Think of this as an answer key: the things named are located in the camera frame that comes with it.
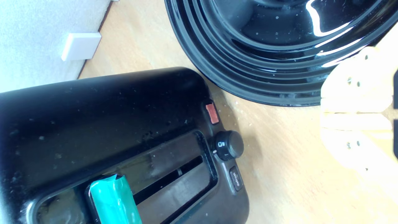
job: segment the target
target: black toaster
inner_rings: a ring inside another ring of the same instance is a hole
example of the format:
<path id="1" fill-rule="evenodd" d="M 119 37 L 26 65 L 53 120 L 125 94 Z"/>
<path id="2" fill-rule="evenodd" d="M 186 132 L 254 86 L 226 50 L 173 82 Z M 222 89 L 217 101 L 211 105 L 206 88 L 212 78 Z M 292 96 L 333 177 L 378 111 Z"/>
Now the black toaster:
<path id="1" fill-rule="evenodd" d="M 243 224 L 243 147 L 186 68 L 1 93 L 0 223 L 99 223 L 86 189 L 123 175 L 144 224 Z"/>

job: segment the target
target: black ceramic dish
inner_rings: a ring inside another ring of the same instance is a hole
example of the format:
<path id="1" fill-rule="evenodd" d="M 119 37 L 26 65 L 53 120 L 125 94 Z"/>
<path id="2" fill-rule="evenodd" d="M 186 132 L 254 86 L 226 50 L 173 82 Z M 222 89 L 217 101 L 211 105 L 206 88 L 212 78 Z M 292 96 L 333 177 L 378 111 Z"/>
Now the black ceramic dish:
<path id="1" fill-rule="evenodd" d="M 278 106 L 320 103 L 343 59 L 396 23 L 397 0 L 165 0 L 195 66 L 242 98 Z"/>

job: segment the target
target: browning control knob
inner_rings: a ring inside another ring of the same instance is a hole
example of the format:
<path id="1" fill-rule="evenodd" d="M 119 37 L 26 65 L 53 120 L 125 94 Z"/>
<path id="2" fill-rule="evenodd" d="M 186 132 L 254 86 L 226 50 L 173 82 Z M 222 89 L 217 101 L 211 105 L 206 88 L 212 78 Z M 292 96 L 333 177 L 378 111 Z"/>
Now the browning control knob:
<path id="1" fill-rule="evenodd" d="M 238 158 L 243 153 L 243 139 L 236 131 L 219 132 L 216 135 L 216 149 L 218 156 L 224 161 Z"/>

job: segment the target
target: wooden countertop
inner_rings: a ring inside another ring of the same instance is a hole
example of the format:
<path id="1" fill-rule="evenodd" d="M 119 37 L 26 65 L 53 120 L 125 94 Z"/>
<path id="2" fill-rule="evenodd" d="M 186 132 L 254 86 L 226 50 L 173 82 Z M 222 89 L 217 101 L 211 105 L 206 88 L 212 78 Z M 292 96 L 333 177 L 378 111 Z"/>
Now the wooden countertop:
<path id="1" fill-rule="evenodd" d="M 162 0 L 114 2 L 81 78 L 184 66 Z M 320 108 L 249 102 L 209 82 L 226 129 L 238 130 L 237 159 L 254 223 L 397 223 L 398 205 L 378 183 L 342 167 L 320 140 Z"/>

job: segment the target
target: red cancel button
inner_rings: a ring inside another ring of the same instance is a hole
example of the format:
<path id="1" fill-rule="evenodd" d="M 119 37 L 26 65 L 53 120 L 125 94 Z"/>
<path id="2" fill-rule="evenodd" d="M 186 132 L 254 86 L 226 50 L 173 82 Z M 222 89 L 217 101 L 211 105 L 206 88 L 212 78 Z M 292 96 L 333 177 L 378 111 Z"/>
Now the red cancel button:
<path id="1" fill-rule="evenodd" d="M 217 124 L 218 122 L 220 122 L 214 103 L 206 105 L 206 110 L 209 113 L 210 121 L 212 124 Z"/>

